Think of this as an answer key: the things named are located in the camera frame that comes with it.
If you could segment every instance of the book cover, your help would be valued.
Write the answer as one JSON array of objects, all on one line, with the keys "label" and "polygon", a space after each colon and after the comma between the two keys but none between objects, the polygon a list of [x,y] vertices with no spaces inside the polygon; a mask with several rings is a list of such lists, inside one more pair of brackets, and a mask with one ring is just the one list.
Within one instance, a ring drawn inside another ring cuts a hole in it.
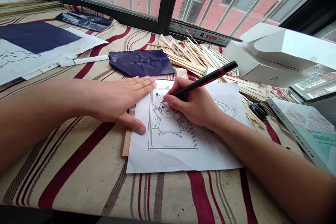
[{"label": "book cover", "polygon": [[279,99],[267,102],[312,162],[336,176],[335,127],[314,107]]}]

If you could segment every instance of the striped tablecloth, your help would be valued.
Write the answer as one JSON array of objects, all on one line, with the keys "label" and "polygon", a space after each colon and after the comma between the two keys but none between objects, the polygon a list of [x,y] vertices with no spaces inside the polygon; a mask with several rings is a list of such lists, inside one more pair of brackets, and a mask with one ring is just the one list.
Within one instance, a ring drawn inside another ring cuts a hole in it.
[{"label": "striped tablecloth", "polygon": [[[63,7],[65,10],[1,19],[0,25],[44,21],[108,41],[79,58],[109,51],[144,50],[148,42],[160,39],[116,20],[99,33],[54,20],[67,10],[95,13],[83,7]],[[174,80],[176,76],[188,78],[189,74],[176,68],[176,75],[165,78]],[[56,68],[2,90],[0,99],[49,79],[114,81],[124,77],[107,61]],[[275,118],[270,117],[266,124],[267,130],[256,130],[302,156],[294,139]],[[124,131],[122,125],[91,117],[64,122],[0,177],[0,203],[165,223],[292,223],[246,168],[126,174],[127,159],[121,157]]]}]

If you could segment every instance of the hand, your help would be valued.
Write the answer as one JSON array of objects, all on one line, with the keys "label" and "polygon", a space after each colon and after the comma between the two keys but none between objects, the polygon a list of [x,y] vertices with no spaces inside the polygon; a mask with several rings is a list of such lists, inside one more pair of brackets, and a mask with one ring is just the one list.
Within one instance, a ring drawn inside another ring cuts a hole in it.
[{"label": "hand", "polygon": [[174,92],[188,86],[193,81],[177,78],[173,87],[163,97],[163,99],[174,109],[181,111],[191,122],[211,128],[218,119],[218,115],[223,114],[213,98],[204,87],[196,88],[188,92],[184,101],[172,96]]},{"label": "hand", "polygon": [[112,82],[81,80],[74,88],[79,89],[85,115],[100,121],[118,122],[144,134],[145,125],[126,111],[156,87],[154,81],[155,78],[149,76]]}]

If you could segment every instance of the white box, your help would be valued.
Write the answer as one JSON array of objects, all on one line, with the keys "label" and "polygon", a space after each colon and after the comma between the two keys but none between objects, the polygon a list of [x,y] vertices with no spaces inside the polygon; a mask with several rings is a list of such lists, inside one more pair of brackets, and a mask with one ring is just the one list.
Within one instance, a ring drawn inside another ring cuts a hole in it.
[{"label": "white box", "polygon": [[336,71],[336,44],[319,38],[259,23],[240,39],[257,58],[303,71],[317,64],[324,71]]},{"label": "white box", "polygon": [[224,56],[237,62],[239,76],[244,80],[288,87],[308,77],[300,70],[256,58],[242,43],[233,40],[226,46]]}]

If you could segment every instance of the pen cap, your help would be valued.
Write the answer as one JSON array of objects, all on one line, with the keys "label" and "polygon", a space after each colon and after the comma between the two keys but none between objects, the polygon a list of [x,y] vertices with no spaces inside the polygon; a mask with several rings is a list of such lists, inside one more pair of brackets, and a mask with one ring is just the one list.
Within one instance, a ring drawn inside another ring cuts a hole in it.
[{"label": "pen cap", "polygon": [[229,64],[223,66],[223,69],[226,73],[230,72],[231,70],[235,69],[238,66],[237,62],[232,61]]}]

